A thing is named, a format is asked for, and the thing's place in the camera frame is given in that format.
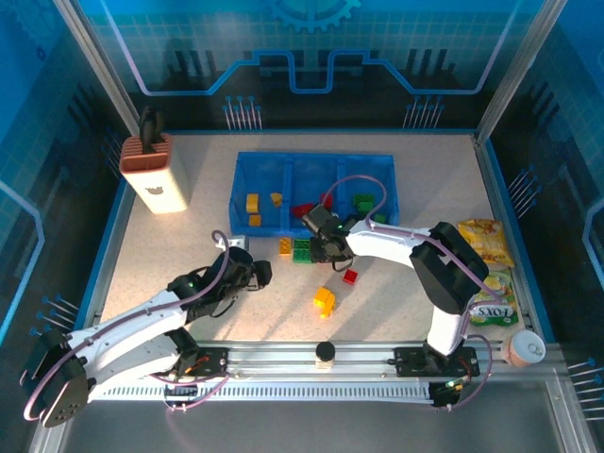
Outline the aluminium rail frame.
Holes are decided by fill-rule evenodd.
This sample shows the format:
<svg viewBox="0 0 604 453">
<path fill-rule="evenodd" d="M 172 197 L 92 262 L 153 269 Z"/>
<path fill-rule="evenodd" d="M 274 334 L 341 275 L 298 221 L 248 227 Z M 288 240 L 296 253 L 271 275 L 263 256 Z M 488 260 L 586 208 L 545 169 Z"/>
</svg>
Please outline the aluminium rail frame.
<svg viewBox="0 0 604 453">
<path fill-rule="evenodd" d="M 410 343 L 335 343 L 335 362 L 330 369 L 315 367 L 314 343 L 233 343 L 207 342 L 201 346 L 225 347 L 229 350 L 226 378 L 218 379 L 220 388 L 231 379 L 253 382 L 447 382 L 456 377 L 398 377 L 391 364 L 394 349 L 421 347 Z M 501 342 L 479 339 L 465 346 L 476 349 L 479 377 L 466 375 L 467 383 L 457 404 L 435 408 L 431 405 L 386 401 L 315 401 L 315 402 L 379 402 L 404 405 L 416 411 L 439 414 L 474 410 L 488 384 L 512 383 L 521 386 L 535 385 L 545 392 L 562 445 L 568 453 L 590 453 L 596 442 L 604 443 L 604 366 L 592 361 L 567 364 L 562 350 L 555 344 L 546 346 L 545 358 L 525 368 L 507 364 L 502 355 Z M 122 378 L 106 390 L 151 377 Z M 169 411 L 189 411 L 211 400 L 207 395 L 194 402 L 160 401 Z M 295 402 L 300 401 L 230 401 L 230 402 Z"/>
</svg>

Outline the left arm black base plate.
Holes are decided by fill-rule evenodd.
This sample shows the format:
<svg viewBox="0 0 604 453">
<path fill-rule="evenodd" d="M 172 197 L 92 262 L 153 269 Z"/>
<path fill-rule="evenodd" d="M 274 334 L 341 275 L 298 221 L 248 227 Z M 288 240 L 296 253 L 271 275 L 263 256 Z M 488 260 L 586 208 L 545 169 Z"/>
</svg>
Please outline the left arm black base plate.
<svg viewBox="0 0 604 453">
<path fill-rule="evenodd" d="M 176 363 L 176 375 L 205 378 L 227 370 L 229 350 L 225 347 L 197 347 L 183 352 Z"/>
</svg>

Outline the yellow snack bag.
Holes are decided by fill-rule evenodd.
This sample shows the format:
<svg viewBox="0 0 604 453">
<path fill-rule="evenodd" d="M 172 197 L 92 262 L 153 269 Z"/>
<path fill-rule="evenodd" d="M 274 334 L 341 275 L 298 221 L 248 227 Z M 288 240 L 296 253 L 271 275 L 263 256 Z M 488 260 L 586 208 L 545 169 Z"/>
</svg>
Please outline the yellow snack bag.
<svg viewBox="0 0 604 453">
<path fill-rule="evenodd" d="M 514 266 L 501 222 L 468 219 L 458 223 L 458 231 L 488 265 Z"/>
</svg>

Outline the white knife block brown top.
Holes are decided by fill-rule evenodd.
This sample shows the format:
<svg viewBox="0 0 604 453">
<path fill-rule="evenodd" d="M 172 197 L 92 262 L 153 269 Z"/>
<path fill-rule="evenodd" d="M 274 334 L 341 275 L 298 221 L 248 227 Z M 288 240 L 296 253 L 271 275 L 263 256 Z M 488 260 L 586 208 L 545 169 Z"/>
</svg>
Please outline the white knife block brown top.
<svg viewBox="0 0 604 453">
<path fill-rule="evenodd" d="M 144 154 L 138 136 L 123 145 L 119 170 L 144 204 L 154 214 L 181 212 L 188 208 L 191 190 L 173 137 L 162 133 L 161 143 L 151 145 L 154 153 Z"/>
</svg>

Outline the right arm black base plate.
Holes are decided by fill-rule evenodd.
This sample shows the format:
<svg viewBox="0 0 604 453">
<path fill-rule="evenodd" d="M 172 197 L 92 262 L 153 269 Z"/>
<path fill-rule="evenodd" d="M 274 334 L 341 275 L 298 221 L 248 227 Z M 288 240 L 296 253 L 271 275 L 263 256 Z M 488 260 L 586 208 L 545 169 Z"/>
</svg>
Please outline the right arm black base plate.
<svg viewBox="0 0 604 453">
<path fill-rule="evenodd" d="M 467 346 L 447 357 L 424 347 L 398 347 L 391 364 L 399 378 L 474 378 L 481 374 L 476 349 Z"/>
</svg>

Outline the black electronics box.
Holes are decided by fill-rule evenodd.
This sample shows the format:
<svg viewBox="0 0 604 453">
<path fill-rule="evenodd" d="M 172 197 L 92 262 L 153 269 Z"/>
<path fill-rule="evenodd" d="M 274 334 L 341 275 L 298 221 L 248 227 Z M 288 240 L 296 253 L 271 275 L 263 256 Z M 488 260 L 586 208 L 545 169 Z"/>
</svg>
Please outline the black electronics box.
<svg viewBox="0 0 604 453">
<path fill-rule="evenodd" d="M 435 382 L 428 385 L 432 406 L 444 408 L 458 403 L 461 391 L 467 383 L 466 377 L 453 378 L 447 382 Z"/>
</svg>

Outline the black knob on wooden block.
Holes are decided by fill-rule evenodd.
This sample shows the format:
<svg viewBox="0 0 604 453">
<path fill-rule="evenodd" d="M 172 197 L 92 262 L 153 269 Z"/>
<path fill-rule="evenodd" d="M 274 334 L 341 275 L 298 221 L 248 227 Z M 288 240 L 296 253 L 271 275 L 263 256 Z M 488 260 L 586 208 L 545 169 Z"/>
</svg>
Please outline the black knob on wooden block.
<svg viewBox="0 0 604 453">
<path fill-rule="evenodd" d="M 335 345 L 332 342 L 321 342 L 315 348 L 315 367 L 330 369 L 335 362 Z"/>
</svg>

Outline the blue three-compartment bin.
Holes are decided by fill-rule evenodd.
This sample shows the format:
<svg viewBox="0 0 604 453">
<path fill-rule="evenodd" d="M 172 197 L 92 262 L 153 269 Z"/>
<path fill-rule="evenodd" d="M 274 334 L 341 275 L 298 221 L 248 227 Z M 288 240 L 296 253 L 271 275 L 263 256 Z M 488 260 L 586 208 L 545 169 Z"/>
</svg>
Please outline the blue three-compartment bin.
<svg viewBox="0 0 604 453">
<path fill-rule="evenodd" d="M 307 203 L 316 205 L 332 184 L 351 175 L 357 178 L 339 184 L 331 192 L 331 211 L 343 219 L 360 215 L 353 205 L 353 195 L 370 193 L 375 197 L 377 213 L 388 217 L 386 224 L 398 225 L 400 215 L 394 157 L 391 155 L 241 152 L 236 160 L 229 200 L 231 233 L 248 237 L 308 239 L 310 232 L 301 219 L 291 215 L 291 208 Z M 361 179 L 361 175 L 371 176 L 379 183 Z M 248 193 L 260 196 L 261 226 L 248 224 L 249 216 L 253 215 L 245 209 Z M 282 194 L 280 207 L 273 205 L 270 193 Z"/>
</svg>

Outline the aluminium enclosure post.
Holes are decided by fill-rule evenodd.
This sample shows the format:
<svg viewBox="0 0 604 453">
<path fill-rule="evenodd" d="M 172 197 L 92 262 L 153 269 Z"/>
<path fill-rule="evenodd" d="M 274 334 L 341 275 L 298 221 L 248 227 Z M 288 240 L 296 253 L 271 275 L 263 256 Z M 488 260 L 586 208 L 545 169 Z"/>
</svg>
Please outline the aluminium enclosure post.
<svg viewBox="0 0 604 453">
<path fill-rule="evenodd" d="M 485 144 L 494 132 L 553 26 L 557 23 L 567 1 L 544 0 L 542 3 L 478 124 L 475 134 L 477 144 Z"/>
<path fill-rule="evenodd" d="M 137 135 L 140 115 L 101 42 L 95 36 L 81 6 L 76 0 L 52 0 L 52 2 L 102 84 L 126 129 L 131 135 Z"/>
</svg>

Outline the green FOXS candy bag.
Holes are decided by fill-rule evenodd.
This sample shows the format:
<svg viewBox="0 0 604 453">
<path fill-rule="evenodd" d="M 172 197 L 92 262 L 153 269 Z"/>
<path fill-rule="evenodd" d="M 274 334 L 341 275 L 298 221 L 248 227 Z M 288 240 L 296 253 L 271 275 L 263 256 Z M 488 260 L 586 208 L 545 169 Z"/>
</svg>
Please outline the green FOXS candy bag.
<svg viewBox="0 0 604 453">
<path fill-rule="evenodd" d="M 484 303 L 470 310 L 470 324 L 475 327 L 510 327 L 517 322 L 517 309 L 513 304 Z"/>
</svg>

